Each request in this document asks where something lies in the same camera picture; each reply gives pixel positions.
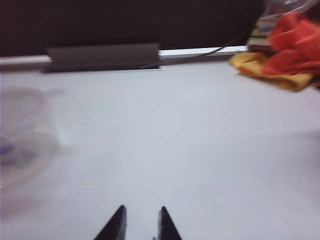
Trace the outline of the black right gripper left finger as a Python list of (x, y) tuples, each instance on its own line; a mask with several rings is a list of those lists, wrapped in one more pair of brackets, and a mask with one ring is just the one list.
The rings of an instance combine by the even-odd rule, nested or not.
[(94, 240), (125, 240), (127, 228), (127, 209), (121, 205)]

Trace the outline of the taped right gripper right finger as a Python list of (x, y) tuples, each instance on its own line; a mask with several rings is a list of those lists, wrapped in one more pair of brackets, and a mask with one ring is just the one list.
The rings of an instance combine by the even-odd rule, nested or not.
[(167, 208), (162, 206), (158, 215), (158, 240), (182, 240)]

